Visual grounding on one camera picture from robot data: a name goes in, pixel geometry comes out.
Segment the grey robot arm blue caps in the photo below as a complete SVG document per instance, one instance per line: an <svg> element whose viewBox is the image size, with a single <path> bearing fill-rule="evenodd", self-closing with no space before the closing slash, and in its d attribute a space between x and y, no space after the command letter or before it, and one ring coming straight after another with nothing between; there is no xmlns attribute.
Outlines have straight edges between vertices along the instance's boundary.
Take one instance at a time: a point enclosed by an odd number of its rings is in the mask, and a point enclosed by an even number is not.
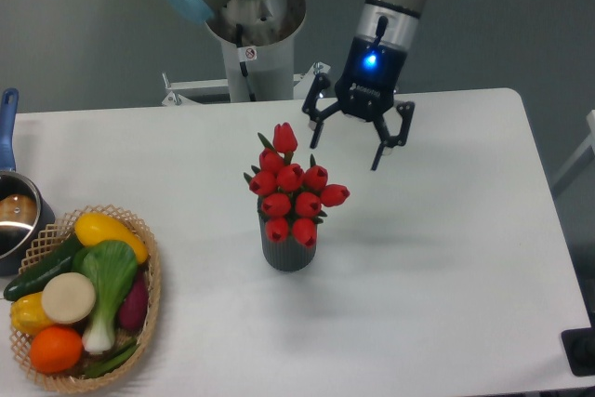
<svg viewBox="0 0 595 397"><path fill-rule="evenodd" d="M294 40L306 19L306 0L166 1L219 40L232 101L295 96ZM302 109L315 135L341 112L375 127L379 154L406 143L415 106L396 99L396 89L426 1L364 0L339 79L323 71L313 75Z"/></svg>

